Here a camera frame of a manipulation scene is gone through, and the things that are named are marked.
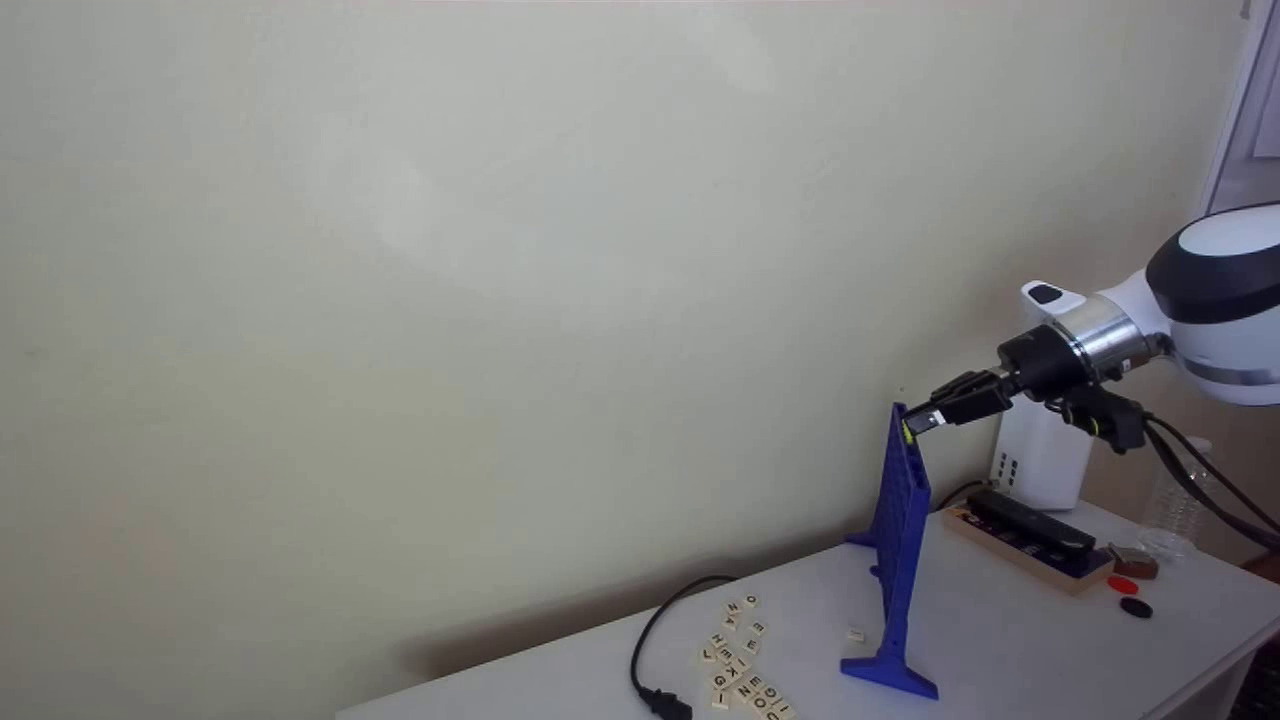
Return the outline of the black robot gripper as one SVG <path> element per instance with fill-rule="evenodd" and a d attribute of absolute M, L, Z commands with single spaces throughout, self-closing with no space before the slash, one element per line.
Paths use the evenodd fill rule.
<path fill-rule="evenodd" d="M 961 373 L 933 392 L 928 408 L 909 408 L 899 425 L 917 445 L 937 426 L 1000 417 L 1018 394 L 1054 408 L 1065 425 L 1103 438 L 1114 452 L 1149 438 L 1149 413 L 1110 392 L 1110 373 L 1075 351 L 1054 324 L 1003 341 L 997 368 Z"/>

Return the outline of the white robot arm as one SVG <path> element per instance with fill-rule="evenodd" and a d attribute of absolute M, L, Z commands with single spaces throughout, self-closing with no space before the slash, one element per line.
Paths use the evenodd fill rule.
<path fill-rule="evenodd" d="M 1168 356 L 1225 405 L 1280 401 L 1280 207 L 1214 213 L 1173 231 L 1121 283 L 1075 294 L 1034 278 L 1040 324 L 1003 341 L 997 365 L 961 373 L 904 425 L 923 434 L 1009 413 L 1018 401 L 1059 413 L 1116 452 L 1142 445 L 1142 408 L 1110 381 Z"/>

